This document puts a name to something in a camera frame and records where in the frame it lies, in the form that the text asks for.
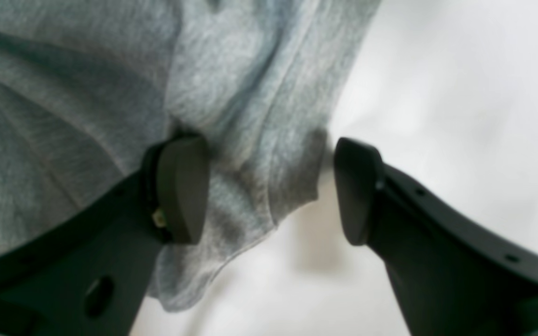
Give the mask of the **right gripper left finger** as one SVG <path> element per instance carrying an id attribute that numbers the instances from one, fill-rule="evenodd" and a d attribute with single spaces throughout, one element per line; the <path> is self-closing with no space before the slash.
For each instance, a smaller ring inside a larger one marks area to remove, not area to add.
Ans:
<path id="1" fill-rule="evenodd" d="M 205 223 L 209 147 L 182 136 L 66 223 L 0 255 L 0 336 L 126 336 L 169 245 Z"/>

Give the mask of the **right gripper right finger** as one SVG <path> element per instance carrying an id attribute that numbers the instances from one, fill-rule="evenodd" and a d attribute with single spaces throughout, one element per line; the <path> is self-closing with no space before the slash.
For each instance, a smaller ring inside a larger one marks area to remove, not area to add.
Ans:
<path id="1" fill-rule="evenodd" d="M 376 147 L 340 138 L 342 229 L 383 262 L 412 336 L 538 336 L 538 255 L 470 221 Z"/>

